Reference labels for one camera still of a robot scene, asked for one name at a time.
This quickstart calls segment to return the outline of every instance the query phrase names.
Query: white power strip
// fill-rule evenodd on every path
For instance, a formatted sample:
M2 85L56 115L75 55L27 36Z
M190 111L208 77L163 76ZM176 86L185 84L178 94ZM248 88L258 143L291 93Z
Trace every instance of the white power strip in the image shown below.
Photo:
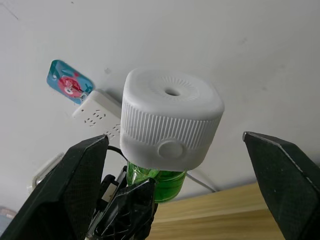
M95 132L108 135L111 143L119 144L121 105L109 95L92 91L72 117Z

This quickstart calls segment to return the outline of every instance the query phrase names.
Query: green liquid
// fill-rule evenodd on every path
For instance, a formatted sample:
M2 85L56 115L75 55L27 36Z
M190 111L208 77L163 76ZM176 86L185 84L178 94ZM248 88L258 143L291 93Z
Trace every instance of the green liquid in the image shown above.
M143 182L148 178L153 178L157 181L154 193L155 203L164 203L175 196L181 190L184 183L186 172L183 171L160 171L156 169L146 169L134 165L128 161L126 179L128 185Z

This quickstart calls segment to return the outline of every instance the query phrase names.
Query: wooden table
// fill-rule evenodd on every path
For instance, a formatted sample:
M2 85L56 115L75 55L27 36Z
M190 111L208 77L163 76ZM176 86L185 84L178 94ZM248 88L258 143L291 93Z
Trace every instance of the wooden table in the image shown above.
M147 240L284 240L257 183L159 204Z

